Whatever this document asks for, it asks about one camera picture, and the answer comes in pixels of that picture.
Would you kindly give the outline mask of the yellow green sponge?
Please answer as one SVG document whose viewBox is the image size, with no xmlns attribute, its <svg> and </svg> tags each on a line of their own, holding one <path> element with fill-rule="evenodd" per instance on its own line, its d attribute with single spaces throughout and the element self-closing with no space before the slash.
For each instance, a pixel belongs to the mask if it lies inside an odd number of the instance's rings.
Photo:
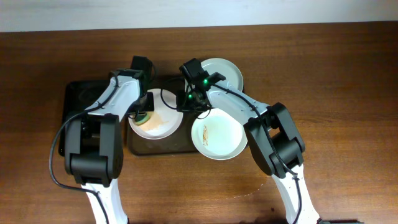
<svg viewBox="0 0 398 224">
<path fill-rule="evenodd" d="M 134 118 L 134 123 L 137 126 L 140 126 L 140 125 L 146 123 L 150 119 L 151 116 L 152 116 L 152 112 L 138 113 Z"/>
</svg>

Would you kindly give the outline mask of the pink round plate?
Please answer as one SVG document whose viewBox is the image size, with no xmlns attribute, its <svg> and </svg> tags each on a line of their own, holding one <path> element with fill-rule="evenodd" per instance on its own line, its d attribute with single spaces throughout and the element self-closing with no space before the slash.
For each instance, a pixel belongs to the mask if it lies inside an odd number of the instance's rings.
<svg viewBox="0 0 398 224">
<path fill-rule="evenodd" d="M 162 139 L 174 133 L 182 123 L 183 113 L 167 107 L 160 97 L 160 88 L 149 90 L 154 97 L 154 111 L 148 112 L 150 118 L 137 125 L 129 118 L 131 129 L 140 137 L 150 140 Z"/>
</svg>

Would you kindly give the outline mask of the white round plate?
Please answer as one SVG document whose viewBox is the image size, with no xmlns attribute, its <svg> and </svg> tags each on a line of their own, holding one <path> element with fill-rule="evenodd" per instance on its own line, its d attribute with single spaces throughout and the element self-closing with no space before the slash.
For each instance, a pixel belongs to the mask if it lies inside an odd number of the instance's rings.
<svg viewBox="0 0 398 224">
<path fill-rule="evenodd" d="M 242 124 L 221 109 L 198 115 L 191 129 L 195 148 L 214 160 L 228 160 L 244 151 L 248 144 Z"/>
</svg>

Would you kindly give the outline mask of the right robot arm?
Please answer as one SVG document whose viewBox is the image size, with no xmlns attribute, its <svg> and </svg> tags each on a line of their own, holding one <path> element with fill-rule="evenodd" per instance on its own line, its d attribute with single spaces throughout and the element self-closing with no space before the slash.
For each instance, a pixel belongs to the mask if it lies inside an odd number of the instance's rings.
<svg viewBox="0 0 398 224">
<path fill-rule="evenodd" d="M 240 123 L 257 166 L 273 178 L 288 223 L 321 223 L 304 178 L 304 141 L 282 103 L 261 103 L 226 81 L 209 79 L 177 92 L 177 110 L 209 106 L 221 109 Z"/>
</svg>

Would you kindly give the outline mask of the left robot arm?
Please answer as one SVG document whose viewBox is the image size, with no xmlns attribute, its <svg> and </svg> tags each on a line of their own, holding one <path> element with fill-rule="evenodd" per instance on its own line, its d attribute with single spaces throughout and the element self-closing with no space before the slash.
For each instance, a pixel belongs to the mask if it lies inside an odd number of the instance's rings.
<svg viewBox="0 0 398 224">
<path fill-rule="evenodd" d="M 151 69 L 118 69 L 97 100 L 65 127 L 65 170 L 87 193 L 97 223 L 128 223 L 118 177 L 123 166 L 121 121 L 152 111 Z"/>
</svg>

